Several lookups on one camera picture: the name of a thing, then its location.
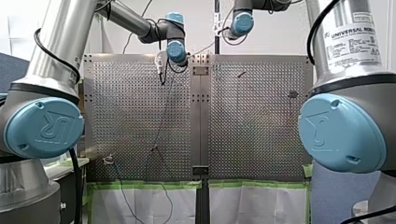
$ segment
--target label sticker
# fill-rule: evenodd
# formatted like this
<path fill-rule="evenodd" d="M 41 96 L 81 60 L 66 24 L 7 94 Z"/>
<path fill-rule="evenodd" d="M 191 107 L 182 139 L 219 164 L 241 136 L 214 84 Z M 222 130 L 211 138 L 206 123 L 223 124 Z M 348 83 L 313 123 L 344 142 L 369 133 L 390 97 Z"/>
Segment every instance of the label sticker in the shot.
<path fill-rule="evenodd" d="M 353 22 L 369 22 L 374 24 L 373 16 L 370 12 L 354 12 Z"/>
<path fill-rule="evenodd" d="M 354 63 L 381 63 L 375 27 L 372 23 L 355 23 L 324 33 L 329 69 Z"/>

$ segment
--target wire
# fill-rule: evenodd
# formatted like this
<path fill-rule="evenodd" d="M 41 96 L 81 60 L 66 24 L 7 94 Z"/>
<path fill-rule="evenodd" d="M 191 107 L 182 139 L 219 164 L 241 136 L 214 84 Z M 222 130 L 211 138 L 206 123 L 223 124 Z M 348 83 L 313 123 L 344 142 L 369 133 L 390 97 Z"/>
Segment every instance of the wire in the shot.
<path fill-rule="evenodd" d="M 200 50 L 199 50 L 198 52 L 196 52 L 196 53 L 193 53 L 191 56 L 197 55 L 197 54 L 201 53 L 202 51 L 204 51 L 204 50 L 206 50 L 206 49 L 210 49 L 213 45 L 215 45 L 215 43 L 216 43 L 216 41 L 213 41 L 210 45 L 204 47 L 203 49 L 200 49 Z"/>
<path fill-rule="evenodd" d="M 359 217 L 352 217 L 352 218 L 350 218 L 348 220 L 345 220 L 345 221 L 341 222 L 341 224 L 355 223 L 355 222 L 358 222 L 358 221 L 362 221 L 364 219 L 368 219 L 368 218 L 371 218 L 371 217 L 380 217 L 380 216 L 383 216 L 383 215 L 386 215 L 386 214 L 389 214 L 389 213 L 393 213 L 393 212 L 396 212 L 396 205 L 392 206 L 390 208 L 386 208 L 386 209 L 377 211 L 377 212 L 369 213 L 367 215 L 363 215 L 363 216 L 359 216 Z"/>
<path fill-rule="evenodd" d="M 110 3 L 111 3 L 112 1 L 114 1 L 114 0 L 108 0 L 104 5 L 102 5 L 101 7 L 97 8 L 97 9 L 95 10 L 95 12 L 101 11 L 102 9 L 104 9 L 105 7 L 107 7 L 108 5 L 110 5 Z"/>
<path fill-rule="evenodd" d="M 314 56 L 312 55 L 312 41 L 316 37 L 317 31 L 326 18 L 326 16 L 332 11 L 334 6 L 339 3 L 341 0 L 332 0 L 329 5 L 327 5 L 322 12 L 318 15 L 317 19 L 315 20 L 314 24 L 311 27 L 311 30 L 309 31 L 308 39 L 306 41 L 306 53 L 308 54 L 309 61 L 315 65 L 315 59 Z"/>
<path fill-rule="evenodd" d="M 58 58 L 55 54 L 53 54 L 51 51 L 49 51 L 48 49 L 46 49 L 46 47 L 43 46 L 43 44 L 40 41 L 40 32 L 41 32 L 41 28 L 37 29 L 35 31 L 35 43 L 41 48 L 41 50 L 43 50 L 45 53 L 47 53 L 51 58 L 55 59 L 56 61 L 58 61 L 59 63 L 63 64 L 65 67 L 69 68 L 70 70 L 72 70 L 73 73 L 76 74 L 76 84 L 79 83 L 79 80 L 81 79 L 81 75 L 79 74 L 78 69 L 73 66 L 72 64 L 68 63 L 67 61 L 64 61 L 60 58 Z"/>
<path fill-rule="evenodd" d="M 222 27 L 221 27 L 221 36 L 222 36 L 224 42 L 226 42 L 228 45 L 231 45 L 231 46 L 238 46 L 238 45 L 240 45 L 240 44 L 242 44 L 242 43 L 245 42 L 245 40 L 248 38 L 248 35 L 245 35 L 245 37 L 244 37 L 241 41 L 239 41 L 238 43 L 232 43 L 232 42 L 228 41 L 227 38 L 224 36 L 224 31 L 230 30 L 230 27 L 225 28 L 225 22 L 226 22 L 226 21 L 228 20 L 228 18 L 230 17 L 231 12 L 233 12 L 233 7 L 232 7 L 232 8 L 230 9 L 230 11 L 228 12 L 228 14 L 227 14 L 227 16 L 226 16 L 226 18 L 225 18 L 225 20 L 224 20 L 224 23 L 223 23 L 223 25 L 222 25 Z"/>
<path fill-rule="evenodd" d="M 169 65 L 169 67 L 171 68 L 172 72 L 174 72 L 174 73 L 176 73 L 176 74 L 182 74 L 182 73 L 184 73 L 184 72 L 187 70 L 187 68 L 189 67 L 189 64 L 186 63 L 186 65 L 182 66 L 183 69 L 177 71 L 177 69 L 175 69 L 175 68 L 172 66 L 172 64 L 170 63 L 169 58 L 168 58 L 168 60 L 167 60 L 167 63 L 168 63 L 168 65 Z"/>
<path fill-rule="evenodd" d="M 270 15 L 274 14 L 274 3 L 273 0 L 270 0 L 270 5 L 271 5 L 271 10 L 268 10 L 268 13 Z"/>
<path fill-rule="evenodd" d="M 145 14 L 146 14 L 146 12 L 148 11 L 149 6 L 151 5 L 152 1 L 153 1 L 153 0 L 149 0 L 149 1 L 148 1 L 148 4 L 146 5 L 145 10 L 143 10 L 142 17 L 145 16 Z M 131 42 L 131 37 L 132 37 L 133 34 L 134 34 L 134 33 L 131 32 L 131 33 L 128 35 L 128 39 L 127 39 L 127 41 L 126 41 L 126 44 L 125 44 L 124 49 L 123 49 L 123 51 L 122 51 L 122 54 L 125 54 L 125 50 L 126 50 L 126 48 L 128 47 L 129 42 Z"/>
<path fill-rule="evenodd" d="M 294 1 L 294 2 L 290 2 L 290 4 L 292 5 L 292 4 L 297 4 L 297 3 L 301 3 L 301 2 L 303 2 L 304 0 L 297 0 L 297 1 Z"/>
<path fill-rule="evenodd" d="M 6 99 L 7 99 L 6 95 L 0 96 L 0 106 L 4 105 L 6 103 Z"/>
<path fill-rule="evenodd" d="M 82 187 L 81 187 L 81 170 L 78 166 L 78 159 L 76 155 L 76 151 L 72 148 L 69 150 L 70 158 L 72 159 L 73 169 L 76 178 L 76 211 L 75 211 L 75 221 L 74 223 L 79 223 L 81 220 L 82 213 Z"/>
<path fill-rule="evenodd" d="M 179 29 L 183 33 L 183 35 L 186 35 L 186 32 L 184 31 L 184 29 L 180 26 L 180 24 L 178 22 L 169 21 L 169 20 L 166 20 L 166 19 L 158 19 L 158 22 L 160 22 L 160 21 L 166 21 L 166 22 L 174 24 L 176 26 L 176 28 Z"/>
<path fill-rule="evenodd" d="M 117 165 L 117 163 L 116 163 L 115 161 L 114 161 L 113 164 L 114 164 L 114 168 L 115 168 L 116 173 L 117 173 L 117 178 L 118 178 L 119 181 L 120 181 L 122 196 L 123 196 L 123 198 L 124 198 L 124 200 L 125 200 L 126 205 L 128 206 L 129 211 L 131 212 L 131 214 L 132 214 L 132 216 L 134 217 L 134 219 L 136 219 L 137 221 L 139 221 L 141 224 L 145 224 L 142 220 L 140 220 L 140 218 L 138 218 L 138 217 L 134 214 L 134 211 L 132 210 L 132 207 L 131 207 L 131 205 L 129 204 L 128 199 L 126 198 L 126 195 L 125 195 L 125 192 L 124 192 L 124 189 L 123 189 L 123 184 L 122 184 L 122 179 L 121 179 L 121 176 L 120 176 L 120 169 L 119 169 L 119 166 Z"/>
<path fill-rule="evenodd" d="M 170 83 L 170 85 L 169 85 L 169 90 L 168 90 L 168 93 L 167 93 L 167 95 L 166 95 L 165 109 L 163 110 L 163 116 L 161 117 L 160 126 L 159 126 L 159 128 L 158 128 L 158 131 L 157 131 L 157 133 L 156 133 L 156 135 L 155 135 L 155 138 L 154 138 L 154 141 L 153 141 L 153 147 L 151 148 L 149 154 L 148 154 L 147 157 L 146 157 L 146 162 L 145 162 L 145 181 L 146 181 L 146 182 L 148 181 L 148 177 L 149 177 L 149 175 L 148 175 L 148 173 L 149 173 L 149 172 L 148 172 L 148 169 L 149 169 L 149 159 L 151 158 L 151 155 L 152 155 L 152 153 L 154 152 L 154 150 L 156 150 L 157 153 L 158 153 L 158 155 L 160 156 L 161 162 L 162 162 L 163 165 L 165 166 L 166 171 L 170 174 L 171 177 L 173 176 L 171 170 L 169 169 L 169 166 L 167 165 L 165 159 L 163 158 L 163 154 L 162 154 L 161 151 L 158 149 L 157 143 L 158 143 L 158 140 L 160 139 L 161 130 L 162 130 L 162 128 L 163 128 L 163 124 L 164 124 L 164 122 L 165 122 L 165 117 L 166 117 L 166 114 L 167 114 L 167 111 L 168 111 L 168 107 L 169 107 L 169 103 L 170 103 L 170 97 L 171 97 L 173 85 L 174 85 L 174 82 L 175 82 L 175 76 L 176 76 L 176 74 L 174 73 L 174 74 L 172 75 L 171 83 Z M 169 195 L 168 195 L 168 191 L 167 191 L 166 187 L 165 187 L 162 183 L 159 183 L 159 184 L 163 187 L 163 190 L 164 190 L 164 192 L 165 192 L 165 195 L 166 195 L 166 197 L 167 197 L 169 203 L 171 204 L 171 211 L 170 211 L 169 217 L 168 217 L 168 219 L 166 219 L 165 222 L 163 223 L 163 224 L 166 224 L 166 223 L 168 223 L 168 221 L 171 219 L 171 217 L 172 217 L 172 215 L 173 215 L 174 204 L 173 204 L 171 198 L 170 198 Z"/>

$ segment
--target universal robots logo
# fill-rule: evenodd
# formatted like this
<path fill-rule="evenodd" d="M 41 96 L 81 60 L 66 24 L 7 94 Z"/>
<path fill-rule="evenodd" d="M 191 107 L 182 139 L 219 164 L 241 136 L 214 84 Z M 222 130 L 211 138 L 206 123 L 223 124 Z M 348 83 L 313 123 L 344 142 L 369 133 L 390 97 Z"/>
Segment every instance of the universal robots logo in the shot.
<path fill-rule="evenodd" d="M 57 112 L 47 111 L 40 125 L 36 141 L 51 144 L 67 144 L 74 118 Z"/>

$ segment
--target metal post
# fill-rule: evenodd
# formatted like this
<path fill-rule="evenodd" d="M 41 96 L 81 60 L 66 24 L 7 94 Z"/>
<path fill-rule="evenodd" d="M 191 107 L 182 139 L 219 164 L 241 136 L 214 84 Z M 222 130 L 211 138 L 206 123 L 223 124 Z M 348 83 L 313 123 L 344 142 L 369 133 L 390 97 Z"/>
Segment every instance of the metal post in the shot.
<path fill-rule="evenodd" d="M 215 14 L 216 13 L 220 13 L 220 0 L 215 0 Z M 215 36 L 215 54 L 220 54 L 220 36 L 217 35 Z"/>

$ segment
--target wall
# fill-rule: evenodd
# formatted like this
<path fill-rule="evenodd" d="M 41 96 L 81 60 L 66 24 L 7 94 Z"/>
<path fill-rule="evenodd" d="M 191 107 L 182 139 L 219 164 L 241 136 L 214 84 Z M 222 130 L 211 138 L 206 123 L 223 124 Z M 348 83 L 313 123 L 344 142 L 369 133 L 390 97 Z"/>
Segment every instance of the wall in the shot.
<path fill-rule="evenodd" d="M 34 32 L 45 19 L 50 0 L 0 0 L 0 52 L 30 61 Z M 101 22 L 92 23 L 86 52 L 102 51 Z"/>
<path fill-rule="evenodd" d="M 383 54 L 384 65 L 388 66 L 387 58 L 391 51 L 389 46 L 389 32 L 391 27 L 391 14 L 389 5 L 394 5 L 391 0 L 370 0 L 377 25 L 378 41 Z M 146 6 L 147 1 L 123 0 L 128 7 L 140 13 Z M 233 5 L 231 0 L 220 0 L 221 16 L 225 17 Z M 154 20 L 161 18 L 169 11 L 179 11 L 185 16 L 186 45 L 189 52 L 196 52 L 208 46 L 214 39 L 212 32 L 214 0 L 186 1 L 154 0 L 145 18 Z M 309 32 L 309 23 L 306 4 L 302 2 L 290 6 L 288 11 L 270 15 L 266 11 L 254 11 L 255 27 L 248 36 L 246 42 L 237 47 L 227 46 L 221 41 L 220 51 L 223 54 L 299 54 L 305 55 L 305 42 Z M 104 52 L 122 53 L 129 32 L 123 30 L 111 21 L 104 22 Z M 126 53 L 156 53 L 158 44 L 143 45 L 139 43 L 135 35 Z"/>

